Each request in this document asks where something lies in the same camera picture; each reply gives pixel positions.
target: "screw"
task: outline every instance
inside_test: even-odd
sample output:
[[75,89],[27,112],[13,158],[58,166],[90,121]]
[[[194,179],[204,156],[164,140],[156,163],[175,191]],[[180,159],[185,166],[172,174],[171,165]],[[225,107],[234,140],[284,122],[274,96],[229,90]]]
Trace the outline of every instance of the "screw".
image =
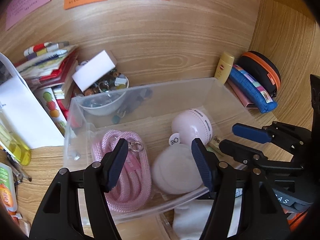
[[252,171],[254,174],[257,174],[257,175],[261,174],[261,171],[258,168],[254,168]]
[[61,175],[63,175],[63,174],[66,174],[67,171],[68,171],[67,168],[62,168],[62,169],[59,170],[59,173],[60,173]]
[[225,169],[226,167],[228,167],[228,163],[225,162],[219,162],[219,167]]
[[94,163],[92,163],[92,167],[94,167],[94,168],[98,168],[98,167],[100,167],[101,166],[101,162],[94,162]]

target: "bottle cap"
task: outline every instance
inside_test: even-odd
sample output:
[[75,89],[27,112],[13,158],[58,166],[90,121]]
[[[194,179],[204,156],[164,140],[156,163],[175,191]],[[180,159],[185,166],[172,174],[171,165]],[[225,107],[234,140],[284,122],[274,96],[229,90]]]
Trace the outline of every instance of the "bottle cap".
[[225,63],[227,63],[228,65],[233,65],[233,62],[235,60],[235,57],[232,56],[231,54],[227,53],[227,52],[223,52],[223,54],[221,55],[221,60],[223,60]]

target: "metal key ring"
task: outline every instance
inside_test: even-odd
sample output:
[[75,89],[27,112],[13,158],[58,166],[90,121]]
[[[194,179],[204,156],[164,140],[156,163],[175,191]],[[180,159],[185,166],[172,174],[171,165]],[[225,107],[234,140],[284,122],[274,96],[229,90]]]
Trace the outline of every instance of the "metal key ring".
[[[100,85],[105,85],[107,87],[107,91],[103,91],[101,89]],[[98,84],[98,89],[99,89],[100,93],[108,92],[110,90],[108,82],[107,81],[100,81],[99,84]]]
[[144,149],[144,146],[142,143],[140,142],[129,142],[128,148],[135,153],[141,152]]

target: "pink rope lanyard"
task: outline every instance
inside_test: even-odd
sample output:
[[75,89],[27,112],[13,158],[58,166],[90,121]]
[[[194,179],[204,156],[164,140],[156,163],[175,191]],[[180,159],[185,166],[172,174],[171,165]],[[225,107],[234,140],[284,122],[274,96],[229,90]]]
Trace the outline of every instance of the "pink rope lanyard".
[[[120,138],[129,142],[140,142],[142,139],[134,132],[108,131],[101,141],[92,144],[93,161],[101,161],[102,157],[111,152]],[[124,167],[116,187],[106,193],[109,208],[118,212],[131,212],[141,208],[149,199],[151,192],[151,173],[145,148],[139,151],[140,163],[135,153],[129,149]]]

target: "white eraser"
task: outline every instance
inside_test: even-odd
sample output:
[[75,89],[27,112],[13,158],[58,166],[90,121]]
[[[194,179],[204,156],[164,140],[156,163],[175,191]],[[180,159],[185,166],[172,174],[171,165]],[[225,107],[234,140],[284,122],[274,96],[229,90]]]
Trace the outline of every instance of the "white eraser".
[[72,78],[78,87],[84,92],[99,78],[103,77],[109,71],[116,67],[117,60],[112,55],[111,51],[108,53],[104,50],[100,52],[93,59],[89,60],[87,64],[82,66]]

